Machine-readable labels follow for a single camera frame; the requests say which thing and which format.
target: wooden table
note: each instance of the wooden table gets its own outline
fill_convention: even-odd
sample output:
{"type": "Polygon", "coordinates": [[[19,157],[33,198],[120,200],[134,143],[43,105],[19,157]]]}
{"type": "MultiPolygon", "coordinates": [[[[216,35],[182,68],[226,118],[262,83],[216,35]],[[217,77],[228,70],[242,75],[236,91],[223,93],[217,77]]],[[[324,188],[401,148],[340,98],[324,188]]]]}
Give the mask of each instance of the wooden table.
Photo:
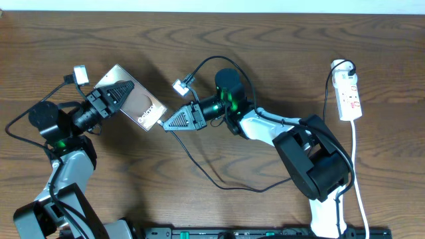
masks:
{"type": "MultiPolygon", "coordinates": [[[[5,12],[0,19],[0,125],[4,127],[85,64],[93,86],[120,64],[169,108],[174,93],[206,57],[222,54],[252,78],[259,105],[287,117],[321,115],[325,79],[336,58],[357,65],[363,117],[357,176],[371,226],[394,238],[425,234],[425,18],[391,15],[5,12]]],[[[212,60],[197,75],[204,98],[230,64],[212,60]]],[[[86,93],[91,86],[83,88],[86,93]]],[[[72,86],[51,99],[81,100],[72,86]]],[[[349,123],[339,121],[329,88],[327,124],[347,151],[349,123]]],[[[43,142],[27,119],[11,129],[43,142]]],[[[193,157],[221,185],[264,188],[288,177],[276,151],[226,128],[179,132],[193,157]]],[[[273,227],[309,224],[308,200],[292,182],[267,193],[221,191],[160,127],[145,132],[122,114],[90,135],[98,167],[86,196],[102,222],[128,216],[174,226],[273,227]]],[[[51,168],[32,145],[0,134],[0,237],[16,238],[14,211],[45,186],[51,168]]],[[[363,226],[354,191],[345,221],[363,226]]]]}

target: white power cord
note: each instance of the white power cord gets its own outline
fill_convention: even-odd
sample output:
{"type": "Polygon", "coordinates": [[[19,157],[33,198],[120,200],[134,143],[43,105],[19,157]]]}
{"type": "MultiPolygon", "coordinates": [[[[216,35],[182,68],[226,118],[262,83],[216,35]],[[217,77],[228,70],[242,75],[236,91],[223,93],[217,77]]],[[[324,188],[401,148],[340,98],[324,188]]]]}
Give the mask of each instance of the white power cord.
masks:
{"type": "MultiPolygon", "coordinates": [[[[355,164],[355,156],[356,156],[356,128],[354,125],[354,120],[351,120],[351,130],[353,132],[353,148],[351,150],[351,160],[353,162],[353,170],[356,171],[355,164]]],[[[357,183],[357,176],[354,179],[354,188],[356,190],[357,202],[359,202],[359,208],[361,213],[361,218],[363,219],[363,224],[365,225],[366,237],[365,239],[369,239],[369,225],[367,223],[365,209],[363,208],[363,202],[360,196],[359,184],[357,183]]]]}

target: power outlet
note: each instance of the power outlet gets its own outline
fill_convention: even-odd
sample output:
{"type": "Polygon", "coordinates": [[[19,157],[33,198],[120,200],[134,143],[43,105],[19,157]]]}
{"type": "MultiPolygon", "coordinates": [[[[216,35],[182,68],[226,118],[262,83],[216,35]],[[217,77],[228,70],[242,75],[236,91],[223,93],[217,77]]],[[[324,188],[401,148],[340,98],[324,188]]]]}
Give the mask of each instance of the power outlet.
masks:
{"type": "MultiPolygon", "coordinates": [[[[334,60],[333,68],[343,60],[334,60]]],[[[359,91],[357,89],[357,74],[349,76],[353,69],[351,62],[344,62],[332,72],[332,84],[337,96],[339,119],[343,121],[355,120],[362,116],[359,91]]]]}

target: white wall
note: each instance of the white wall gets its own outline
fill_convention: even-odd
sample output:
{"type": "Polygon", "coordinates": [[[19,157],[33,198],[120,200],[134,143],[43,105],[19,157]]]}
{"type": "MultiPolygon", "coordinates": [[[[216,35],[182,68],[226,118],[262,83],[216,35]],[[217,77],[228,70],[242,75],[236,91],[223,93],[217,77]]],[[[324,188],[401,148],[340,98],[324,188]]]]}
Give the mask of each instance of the white wall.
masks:
{"type": "Polygon", "coordinates": [[[425,14],[425,0],[1,0],[3,10],[425,14]]]}

